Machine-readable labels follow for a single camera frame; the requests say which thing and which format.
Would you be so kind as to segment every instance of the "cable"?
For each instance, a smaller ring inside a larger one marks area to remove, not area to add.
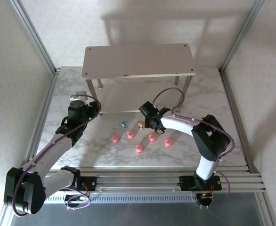
[[[90,196],[89,196],[89,195],[87,195],[87,194],[85,194],[85,193],[79,191],[78,189],[76,189],[75,187],[72,187],[72,186],[70,186],[70,187],[64,187],[64,189],[68,189],[68,190],[71,190],[71,191],[74,191],[74,192],[78,192],[78,193],[79,193],[79,194],[76,194],[76,195],[72,196],[72,197],[68,200],[68,202],[67,202],[67,209],[79,210],[79,209],[83,209],[83,208],[86,208],[86,207],[90,206],[91,199],[90,199]],[[72,199],[77,198],[77,197],[81,197],[81,196],[84,196],[84,197],[87,198],[88,203],[87,203],[86,205],[80,206],[80,207],[77,207],[77,208],[76,208],[76,207],[70,207],[70,206],[69,206],[69,203],[70,203],[70,201],[71,201]]]
[[[221,159],[222,159],[223,157],[225,157],[225,156],[228,155],[230,152],[232,152],[233,149],[234,149],[234,147],[235,147],[235,142],[234,142],[234,139],[232,138],[232,136],[231,136],[230,134],[228,134],[226,131],[224,131],[224,130],[220,129],[219,127],[216,127],[216,126],[214,126],[214,125],[212,125],[212,124],[210,124],[210,123],[208,123],[208,122],[206,122],[206,121],[203,121],[203,120],[200,120],[200,119],[193,119],[193,118],[189,118],[189,117],[186,117],[186,116],[182,116],[182,115],[175,114],[174,110],[175,110],[177,107],[180,107],[180,106],[183,104],[184,100],[185,100],[185,95],[184,95],[184,93],[183,93],[182,90],[180,90],[180,89],[178,89],[178,88],[176,88],[176,87],[170,87],[170,88],[167,88],[167,89],[162,90],[162,91],[154,98],[154,100],[153,100],[153,105],[154,105],[155,100],[156,100],[163,92],[165,92],[165,91],[167,91],[167,90],[170,90],[170,89],[175,89],[175,90],[179,91],[179,92],[181,93],[181,95],[182,95],[182,100],[178,103],[177,106],[173,107],[172,110],[171,110],[171,113],[173,114],[173,116],[174,116],[175,118],[182,119],[182,120],[186,120],[186,121],[192,121],[192,122],[203,123],[203,124],[205,124],[205,125],[207,125],[207,126],[212,127],[213,129],[216,129],[217,131],[223,133],[224,135],[226,135],[226,136],[230,139],[232,146],[231,146],[231,148],[230,148],[227,152],[225,152],[225,153],[222,154],[220,157],[218,157],[218,160],[219,160],[219,161],[221,161]],[[218,164],[219,164],[219,162],[216,163],[215,167],[213,168],[213,171],[216,170]]]
[[[92,121],[93,119],[95,119],[98,114],[100,113],[100,110],[101,110],[101,103],[94,97],[92,96],[89,96],[89,95],[82,95],[82,94],[78,94],[78,95],[72,95],[70,97],[89,97],[89,98],[92,98],[93,100],[97,101],[98,105],[99,105],[99,110],[98,112],[96,113],[96,115],[91,118],[90,120],[87,120],[86,122],[84,122],[83,124],[79,125],[78,127],[74,128],[73,130],[67,132],[66,134],[62,135],[61,137],[59,137],[58,139],[56,139],[53,143],[51,143],[37,158],[36,160],[33,161],[33,165],[35,165],[54,145],[55,143],[57,143],[58,141],[64,139],[66,136],[68,136],[69,134],[73,133],[74,131],[76,131],[77,129],[79,129],[80,127],[82,126],[85,126],[88,122]],[[12,196],[12,209],[15,213],[16,216],[18,217],[24,217],[26,216],[28,213],[19,213],[17,210],[16,210],[16,194],[20,188],[20,185],[22,183],[22,180],[24,179],[24,177],[26,176],[27,172],[33,167],[33,165],[30,165],[27,169],[24,170],[24,172],[22,173],[22,175],[20,176],[20,179],[18,180],[17,184],[16,184],[16,188],[14,190],[14,193],[13,193],[13,196]]]
[[[222,176],[225,178],[226,182],[227,182],[227,185],[228,185],[228,193],[227,193],[227,196],[226,196],[222,201],[220,201],[220,202],[218,202],[218,203],[216,203],[216,204],[213,204],[213,205],[210,205],[210,206],[202,206],[202,205],[200,205],[200,208],[205,207],[206,209],[208,209],[208,208],[212,208],[212,207],[217,207],[217,206],[223,204],[224,202],[226,202],[226,200],[227,200],[227,199],[229,198],[229,196],[230,196],[230,183],[229,183],[227,177],[225,176],[225,174],[223,174],[223,173],[220,172],[220,171],[217,171],[217,173],[219,173],[220,175],[222,175]]]

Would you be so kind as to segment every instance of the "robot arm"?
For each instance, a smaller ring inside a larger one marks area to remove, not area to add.
[[[152,128],[161,134],[166,129],[175,129],[191,135],[201,154],[199,166],[195,172],[195,187],[203,190],[214,175],[214,170],[218,164],[218,157],[226,150],[230,144],[230,139],[223,133],[211,128],[203,123],[189,122],[176,118],[174,115],[164,116],[170,109],[163,108],[158,110],[150,102],[143,104],[139,110],[145,116],[145,127]],[[223,130],[222,126],[212,115],[207,115],[203,121],[210,123]]]
[[[80,139],[87,125],[80,126],[97,116],[100,106],[96,101],[86,104],[86,97],[79,97],[70,103],[68,116],[45,148],[21,168],[11,168],[6,176],[4,204],[12,206],[13,194],[21,175],[27,170],[16,194],[16,209],[35,214],[42,207],[45,199],[66,186],[78,186],[80,171],[72,167],[63,167],[45,178],[57,160]]]

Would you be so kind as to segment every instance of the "marble surface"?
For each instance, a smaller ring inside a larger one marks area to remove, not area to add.
[[[86,82],[81,77],[81,71],[81,67],[62,67],[39,144],[39,151],[49,142],[61,120],[67,116],[69,96],[75,94],[76,91],[88,91]],[[180,78],[179,87],[183,85],[184,79]],[[136,80],[170,81],[170,86],[173,87],[173,78]],[[121,81],[102,80],[104,85],[108,82]],[[124,82],[135,82],[135,80],[127,79]],[[197,70],[188,88],[181,114],[195,118],[202,118],[207,114],[214,115],[235,140],[234,151],[223,159],[220,166],[246,165],[217,68],[205,67]],[[151,129],[139,130],[137,125],[143,119],[141,113],[107,113],[102,117],[97,117],[88,124],[78,143],[57,161],[53,169],[65,165],[72,167],[174,167],[199,164],[201,156],[193,137],[170,129],[166,130],[163,135],[157,135],[157,140],[150,143],[148,136],[152,132]],[[126,129],[120,127],[121,121],[127,122]],[[129,140],[127,134],[131,129],[136,135]],[[119,136],[119,143],[112,142],[113,134]],[[164,145],[166,138],[173,141],[170,148]],[[141,154],[136,152],[136,146],[139,143],[145,148]]]

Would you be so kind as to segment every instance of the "white wall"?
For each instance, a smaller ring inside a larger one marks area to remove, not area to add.
[[[264,3],[227,75],[276,215],[276,1]]]
[[[57,67],[87,46],[189,43],[198,66],[223,63],[254,0],[22,0]]]
[[[0,211],[7,171],[24,162],[50,73],[9,0],[0,0]]]

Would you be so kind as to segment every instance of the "pink toy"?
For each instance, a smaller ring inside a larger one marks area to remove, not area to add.
[[[143,151],[143,146],[142,146],[142,144],[138,144],[138,145],[137,145],[136,151],[137,151],[137,153],[142,153],[142,151]]]
[[[165,146],[166,146],[166,147],[170,147],[171,144],[172,144],[171,139],[167,138],[167,139],[165,140]]]
[[[128,133],[128,138],[130,140],[132,140],[134,138],[134,136],[135,136],[134,132],[132,130],[130,130],[129,133]]]
[[[112,140],[113,140],[114,144],[117,144],[118,141],[119,141],[119,138],[118,138],[118,136],[117,136],[116,134],[114,134],[114,135],[112,136]]]
[[[150,140],[151,142],[155,142],[156,136],[155,136],[153,133],[151,133],[151,134],[149,135],[149,140]]]

